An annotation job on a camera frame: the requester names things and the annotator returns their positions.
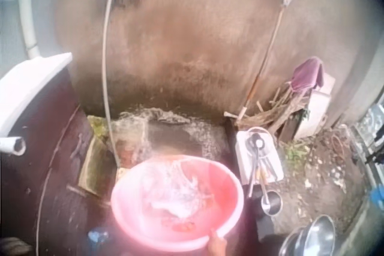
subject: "hand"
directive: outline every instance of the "hand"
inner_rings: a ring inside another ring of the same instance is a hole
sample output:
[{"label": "hand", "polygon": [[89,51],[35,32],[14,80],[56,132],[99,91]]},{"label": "hand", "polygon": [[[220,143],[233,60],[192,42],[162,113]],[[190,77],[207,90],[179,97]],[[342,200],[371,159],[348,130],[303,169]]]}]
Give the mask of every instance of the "hand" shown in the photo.
[{"label": "hand", "polygon": [[207,245],[209,256],[226,256],[227,240],[217,236],[215,230],[211,230]]}]

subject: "pink basin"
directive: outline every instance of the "pink basin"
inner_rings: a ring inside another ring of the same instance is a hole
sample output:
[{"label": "pink basin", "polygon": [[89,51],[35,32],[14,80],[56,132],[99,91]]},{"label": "pink basin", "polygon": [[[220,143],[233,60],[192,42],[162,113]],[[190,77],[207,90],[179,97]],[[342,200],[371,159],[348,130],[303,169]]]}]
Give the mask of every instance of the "pink basin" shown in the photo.
[{"label": "pink basin", "polygon": [[[182,160],[181,167],[192,167],[198,180],[214,195],[214,201],[196,212],[190,220],[193,228],[185,231],[164,225],[164,215],[146,213],[143,201],[143,175],[155,161]],[[177,155],[163,156],[143,162],[129,170],[118,181],[112,192],[113,214],[131,238],[161,251],[185,252],[204,247],[209,232],[215,229],[219,236],[227,234],[237,223],[244,196],[239,180],[224,165],[207,159]]]}]

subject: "purple cloth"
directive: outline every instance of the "purple cloth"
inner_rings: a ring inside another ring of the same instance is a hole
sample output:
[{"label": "purple cloth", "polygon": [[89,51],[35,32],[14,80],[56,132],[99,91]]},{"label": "purple cloth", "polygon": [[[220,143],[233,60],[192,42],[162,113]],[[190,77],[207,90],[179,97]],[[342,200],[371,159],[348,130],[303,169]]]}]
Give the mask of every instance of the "purple cloth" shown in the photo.
[{"label": "purple cloth", "polygon": [[304,89],[315,88],[316,85],[323,87],[324,70],[323,61],[313,56],[296,67],[293,72],[291,86],[293,91],[297,92]]}]

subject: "plastic bag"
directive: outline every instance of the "plastic bag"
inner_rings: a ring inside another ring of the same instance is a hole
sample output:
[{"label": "plastic bag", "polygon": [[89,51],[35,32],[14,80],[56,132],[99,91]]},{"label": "plastic bag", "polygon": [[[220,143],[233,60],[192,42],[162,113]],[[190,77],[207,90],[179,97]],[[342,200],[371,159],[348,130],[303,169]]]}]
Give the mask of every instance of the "plastic bag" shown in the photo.
[{"label": "plastic bag", "polygon": [[145,179],[145,201],[153,208],[168,211],[177,218],[189,218],[212,198],[199,190],[197,177],[189,179],[182,161],[152,163],[153,171]]}]

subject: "soil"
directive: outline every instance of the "soil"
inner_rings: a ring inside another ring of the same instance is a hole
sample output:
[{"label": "soil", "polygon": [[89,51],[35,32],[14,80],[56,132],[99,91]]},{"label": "soil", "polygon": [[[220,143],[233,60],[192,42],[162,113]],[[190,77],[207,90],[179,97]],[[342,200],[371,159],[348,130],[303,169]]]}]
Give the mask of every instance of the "soil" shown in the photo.
[{"label": "soil", "polygon": [[[284,146],[284,179],[270,185],[283,198],[283,209],[273,219],[277,234],[290,233],[321,214],[335,222],[344,233],[367,189],[362,169],[354,165],[349,139],[343,129],[323,130],[316,137],[293,141]],[[301,150],[296,159],[292,149]]]}]

